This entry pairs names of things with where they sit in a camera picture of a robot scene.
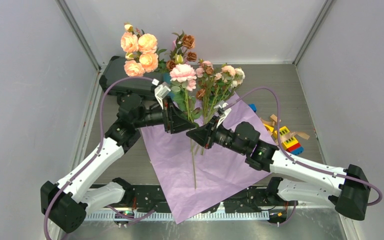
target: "yellow lego brick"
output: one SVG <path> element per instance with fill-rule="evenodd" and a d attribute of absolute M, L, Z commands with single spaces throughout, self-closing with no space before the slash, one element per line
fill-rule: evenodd
<path fill-rule="evenodd" d="M 267 131 L 273 133 L 273 130 L 275 129 L 274 127 L 272 127 L 272 126 L 270 126 L 270 125 L 267 125 L 267 124 L 265 124 L 265 123 L 263 123 L 263 124 L 264 124 L 265 129 L 267 129 Z"/>
<path fill-rule="evenodd" d="M 283 135 L 285 135 L 285 134 L 287 134 L 289 132 L 290 131 L 289 131 L 289 129 L 286 126 L 283 126 L 283 127 L 280 128 L 280 136 L 283 136 Z M 278 131 L 275 130 L 273 135 L 274 135 L 274 138 L 277 140 L 278 139 Z M 299 143 L 298 140 L 293 136 L 293 137 L 287 139 L 286 141 L 282 142 L 282 147 L 284 149 L 288 149 L 288 148 L 294 146 L 297 143 Z"/>

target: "small pink flower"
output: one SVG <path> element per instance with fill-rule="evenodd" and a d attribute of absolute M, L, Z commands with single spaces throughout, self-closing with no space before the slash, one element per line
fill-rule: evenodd
<path fill-rule="evenodd" d="M 186 80 L 193 80 L 195 82 L 195 79 L 197 79 L 195 75 L 195 70 L 188 64 L 177 64 L 170 72 L 171 81 L 178 81 L 179 83 L 183 83 Z"/>
<path fill-rule="evenodd" d="M 213 67 L 213 64 L 210 61 L 203 61 L 201 66 L 207 65 L 208 67 Z"/>
<path fill-rule="evenodd" d="M 217 72 L 216 74 L 215 74 L 215 78 L 214 78 L 214 80 L 220 80 L 222 78 L 222 74 L 220 73 L 220 72 Z"/>
<path fill-rule="evenodd" d="M 202 77 L 203 77 L 203 73 L 204 73 L 204 68 L 202 68 L 202 67 L 198 67 L 198 68 L 195 70 L 195 72 L 196 72 L 196 76 L 197 76 L 198 78 L 202 78 Z"/>
<path fill-rule="evenodd" d="M 196 89 L 197 82 L 194 79 L 187 81 L 186 90 L 192 92 L 192 90 Z"/>
<path fill-rule="evenodd" d="M 235 69 L 231 65 L 224 66 L 221 68 L 221 70 L 223 73 L 229 73 L 232 77 L 234 77 L 236 74 Z"/>

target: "metal frame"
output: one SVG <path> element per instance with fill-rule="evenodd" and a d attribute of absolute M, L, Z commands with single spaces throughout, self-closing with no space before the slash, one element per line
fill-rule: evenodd
<path fill-rule="evenodd" d="M 304 40 L 304 43 L 302 44 L 301 48 L 298 51 L 298 55 L 296 55 L 295 60 L 292 62 L 295 66 L 297 66 L 300 63 L 301 58 L 303 57 L 304 53 L 306 52 L 307 48 L 310 45 L 310 42 L 313 40 L 313 37 L 316 35 L 317 31 L 319 30 L 320 26 L 322 25 L 323 21 L 325 20 L 326 16 L 329 13 L 329 10 L 332 8 L 333 3 L 335 3 L 336 0 L 326 0 L 321 7 L 320 12 L 318 13 L 314 24 L 312 25 L 310 31 L 307 34 L 307 37 Z"/>
<path fill-rule="evenodd" d="M 83 35 L 82 30 L 77 24 L 77 21 L 74 18 L 72 11 L 70 10 L 69 6 L 66 3 L 66 0 L 55 0 L 55 2 L 58 4 L 59 8 L 61 9 L 61 12 L 64 14 L 65 18 L 67 19 L 68 24 L 71 26 L 71 29 L 73 30 L 75 36 L 77 37 L 78 41 L 80 42 L 81 46 L 83 47 L 84 51 L 86 52 L 87 56 L 89 57 L 95 69 L 97 71 L 101 70 L 101 66 L 99 65 L 98 60 L 95 57 L 94 53 L 92 52 L 92 49 L 88 44 L 88 41 Z"/>

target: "brown rose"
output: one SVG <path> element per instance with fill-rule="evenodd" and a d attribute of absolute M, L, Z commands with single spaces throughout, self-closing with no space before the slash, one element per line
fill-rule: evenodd
<path fill-rule="evenodd" d="M 189 62 L 195 62 L 197 60 L 197 54 L 193 51 L 188 51 L 186 54 L 186 60 Z"/>
<path fill-rule="evenodd" d="M 185 34 L 183 36 L 182 46 L 187 48 L 187 49 L 195 48 L 195 37 L 192 35 L 186 35 Z"/>
<path fill-rule="evenodd" d="M 167 66 L 167 69 L 169 71 L 173 70 L 176 67 L 176 63 L 173 60 L 167 61 L 167 63 L 165 65 Z"/>
<path fill-rule="evenodd" d="M 214 72 L 214 68 L 212 68 L 212 67 L 210 67 L 210 66 L 207 66 L 207 67 L 205 68 L 205 72 L 206 72 L 207 74 L 211 75 L 211 74 L 213 74 L 213 72 Z"/>
<path fill-rule="evenodd" d="M 200 89 L 196 92 L 196 98 L 202 100 L 205 94 L 205 89 Z"/>

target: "blue lego brick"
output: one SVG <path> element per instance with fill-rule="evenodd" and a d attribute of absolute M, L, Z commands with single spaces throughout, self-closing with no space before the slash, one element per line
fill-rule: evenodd
<path fill-rule="evenodd" d="M 254 113 L 257 112 L 257 107 L 253 103 L 248 104 L 248 106 L 254 111 Z"/>
<path fill-rule="evenodd" d="M 293 155 L 299 155 L 299 154 L 302 154 L 303 152 L 304 152 L 304 148 L 300 146 L 297 149 L 294 149 L 293 151 L 291 151 L 290 153 Z"/>

